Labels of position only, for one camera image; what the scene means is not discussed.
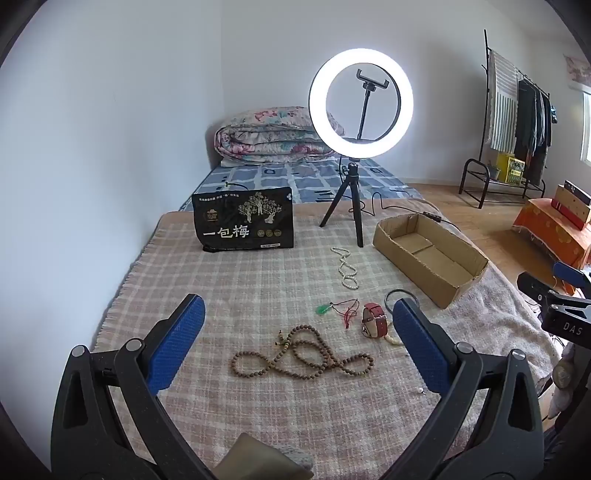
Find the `blue checkered bed sheet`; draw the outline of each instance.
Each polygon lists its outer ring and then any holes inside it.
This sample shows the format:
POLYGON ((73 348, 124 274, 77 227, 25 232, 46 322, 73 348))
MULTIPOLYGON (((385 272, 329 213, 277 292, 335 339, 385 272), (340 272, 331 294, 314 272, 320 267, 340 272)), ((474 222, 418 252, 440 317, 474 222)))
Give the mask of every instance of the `blue checkered bed sheet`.
MULTIPOLYGON (((219 192, 225 190, 243 190, 228 183, 239 183, 249 190, 291 187, 294 203, 331 202, 341 185, 339 160, 313 163, 270 164, 265 166, 217 167, 203 180, 195 193, 219 192)), ((398 180, 388 170, 373 160, 359 163, 359 195, 370 199, 375 192, 380 192, 385 199, 423 198, 421 194, 398 180)), ((181 207, 181 211, 191 212, 191 198, 181 207)))

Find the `red cord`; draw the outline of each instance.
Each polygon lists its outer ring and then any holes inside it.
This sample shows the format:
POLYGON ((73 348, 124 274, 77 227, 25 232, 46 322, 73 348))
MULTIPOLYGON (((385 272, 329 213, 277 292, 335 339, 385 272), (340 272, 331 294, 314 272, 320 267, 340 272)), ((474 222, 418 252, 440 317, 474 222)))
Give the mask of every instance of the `red cord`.
POLYGON ((340 303, 333 303, 331 306, 334 311, 340 313, 343 316, 343 320, 345 321, 345 329, 348 329, 351 320, 353 319, 353 317, 355 317, 357 315, 357 311, 359 310, 359 300, 358 299, 345 300, 345 301, 341 301, 340 303), (352 301, 353 303, 345 312, 341 312, 340 310, 337 310, 335 308, 335 305, 342 305, 343 303, 347 303, 350 301, 352 301))

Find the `silver bolt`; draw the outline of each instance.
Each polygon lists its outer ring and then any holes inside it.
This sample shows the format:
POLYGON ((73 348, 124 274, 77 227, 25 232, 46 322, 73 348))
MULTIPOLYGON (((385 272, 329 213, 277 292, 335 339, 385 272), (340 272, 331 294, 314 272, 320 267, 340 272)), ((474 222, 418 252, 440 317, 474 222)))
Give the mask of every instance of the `silver bolt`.
POLYGON ((517 348, 511 352, 511 355, 517 360, 525 360, 525 353, 517 348))
POLYGON ((458 352, 465 353, 466 355, 474 351, 474 347, 466 342, 460 342, 456 344, 458 352))
POLYGON ((127 348, 127 350, 130 352, 135 352, 142 348, 142 341, 134 338, 125 344, 125 348, 127 348))
POLYGON ((72 349, 72 356, 84 355, 84 345, 77 345, 72 349))

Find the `wall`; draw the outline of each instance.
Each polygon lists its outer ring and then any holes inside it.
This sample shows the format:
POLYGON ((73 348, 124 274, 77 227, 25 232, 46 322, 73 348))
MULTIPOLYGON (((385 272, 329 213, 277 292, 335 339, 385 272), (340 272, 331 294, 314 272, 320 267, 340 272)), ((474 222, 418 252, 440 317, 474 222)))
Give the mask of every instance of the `wall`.
MULTIPOLYGON (((347 48, 381 50, 399 62, 414 89, 415 114, 402 141, 377 161, 407 180, 458 184, 478 155, 485 108, 483 29, 491 46, 526 73, 530 43, 483 0, 223 0, 224 103, 229 114, 271 105, 307 105, 318 68, 347 48)), ((329 110, 351 136, 364 90, 337 78, 329 110)), ((372 94, 366 136, 392 121, 394 90, 372 94)))
POLYGON ((583 92, 570 88, 564 55, 585 59, 574 42, 535 41, 532 44, 534 78, 540 87, 550 92, 558 112, 558 124, 553 125, 552 147, 546 160, 544 181, 547 195, 553 196, 558 184, 570 180, 591 192, 591 167, 581 162, 584 127, 583 92))
POLYGON ((47 2, 0 70, 0 398, 48 464, 72 347, 209 172, 220 5, 47 2))

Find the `plant pot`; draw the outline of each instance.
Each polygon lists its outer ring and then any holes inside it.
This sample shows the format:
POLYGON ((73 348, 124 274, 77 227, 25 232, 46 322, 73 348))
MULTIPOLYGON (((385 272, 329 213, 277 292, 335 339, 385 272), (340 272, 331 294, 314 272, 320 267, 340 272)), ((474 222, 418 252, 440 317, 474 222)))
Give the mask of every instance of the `plant pot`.
POLYGON ((491 180, 498 180, 499 174, 501 173, 501 169, 497 167, 493 167, 492 165, 486 166, 488 169, 488 174, 491 176, 491 180))

